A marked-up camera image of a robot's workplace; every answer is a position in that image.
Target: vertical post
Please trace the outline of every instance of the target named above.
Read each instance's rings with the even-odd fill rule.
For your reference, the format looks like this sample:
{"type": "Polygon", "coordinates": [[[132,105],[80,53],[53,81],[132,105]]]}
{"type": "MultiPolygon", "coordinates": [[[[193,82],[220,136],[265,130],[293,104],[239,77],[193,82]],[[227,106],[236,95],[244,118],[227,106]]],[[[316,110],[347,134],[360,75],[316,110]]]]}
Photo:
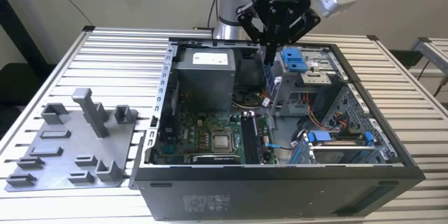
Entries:
{"type": "Polygon", "coordinates": [[[79,103],[83,109],[85,119],[92,126],[96,136],[107,137],[108,136],[107,128],[104,126],[100,114],[96,111],[96,106],[92,102],[91,97],[92,97],[92,90],[89,88],[76,89],[72,95],[73,101],[79,103]]]}

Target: circuit board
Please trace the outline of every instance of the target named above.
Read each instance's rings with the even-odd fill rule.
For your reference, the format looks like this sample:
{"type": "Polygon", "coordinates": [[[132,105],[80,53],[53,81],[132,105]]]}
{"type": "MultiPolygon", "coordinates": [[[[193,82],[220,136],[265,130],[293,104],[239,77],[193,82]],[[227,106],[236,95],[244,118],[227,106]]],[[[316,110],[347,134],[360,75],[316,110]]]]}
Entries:
{"type": "MultiPolygon", "coordinates": [[[[257,126],[260,136],[269,137],[264,116],[259,118],[257,126]]],[[[199,155],[239,156],[245,164],[243,140],[239,115],[183,114],[177,143],[161,143],[159,164],[189,164],[199,155]]],[[[273,155],[264,162],[273,164],[273,155]]]]}

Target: motherboard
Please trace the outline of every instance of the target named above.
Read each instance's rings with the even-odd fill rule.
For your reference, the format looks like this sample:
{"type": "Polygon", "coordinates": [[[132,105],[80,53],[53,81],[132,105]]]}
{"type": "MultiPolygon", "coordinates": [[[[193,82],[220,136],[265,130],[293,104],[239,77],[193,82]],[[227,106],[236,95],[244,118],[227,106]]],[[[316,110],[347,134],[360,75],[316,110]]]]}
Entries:
{"type": "MultiPolygon", "coordinates": [[[[159,164],[197,164],[201,160],[216,157],[227,158],[235,164],[247,164],[245,155],[257,150],[245,150],[244,147],[261,148],[263,143],[271,141],[265,120],[264,115],[257,117],[257,137],[244,139],[247,132],[243,132],[239,114],[181,114],[177,141],[161,143],[159,164]]],[[[259,162],[275,164],[273,153],[267,149],[259,162]]]]}

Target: aluminum slotted table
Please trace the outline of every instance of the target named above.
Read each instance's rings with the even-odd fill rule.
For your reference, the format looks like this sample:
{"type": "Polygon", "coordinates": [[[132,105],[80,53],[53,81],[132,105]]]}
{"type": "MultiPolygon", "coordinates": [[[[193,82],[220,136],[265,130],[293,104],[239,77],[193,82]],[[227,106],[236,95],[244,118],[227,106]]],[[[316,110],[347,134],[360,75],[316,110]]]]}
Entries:
{"type": "MultiPolygon", "coordinates": [[[[61,102],[68,110],[79,109],[71,99],[76,88],[91,88],[93,102],[101,102],[105,109],[112,109],[119,104],[128,104],[137,109],[139,120],[132,144],[139,143],[149,124],[169,37],[211,38],[211,32],[99,27],[93,31],[83,31],[0,141],[0,220],[57,224],[155,222],[139,191],[127,188],[128,180],[117,188],[17,193],[8,193],[3,188],[5,178],[16,167],[15,160],[24,155],[27,145],[43,124],[40,112],[44,104],[61,102]]],[[[301,223],[448,223],[447,110],[375,38],[308,35],[301,42],[337,44],[427,176],[424,182],[365,219],[301,220],[301,223]]],[[[131,174],[136,149],[137,146],[131,146],[125,175],[131,174]]]]}

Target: white wall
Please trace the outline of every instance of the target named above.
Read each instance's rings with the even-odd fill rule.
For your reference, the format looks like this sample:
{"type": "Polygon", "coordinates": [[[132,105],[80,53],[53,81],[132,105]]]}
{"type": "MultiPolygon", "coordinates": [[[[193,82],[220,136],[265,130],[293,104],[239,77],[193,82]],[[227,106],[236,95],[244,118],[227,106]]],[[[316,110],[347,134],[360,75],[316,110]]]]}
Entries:
{"type": "MultiPolygon", "coordinates": [[[[112,27],[205,26],[212,0],[73,0],[93,24],[112,27]]],[[[68,0],[9,0],[43,54],[60,59],[87,24],[68,0]]],[[[360,0],[313,30],[375,34],[389,48],[408,49],[417,36],[448,37],[448,0],[360,0]]]]}

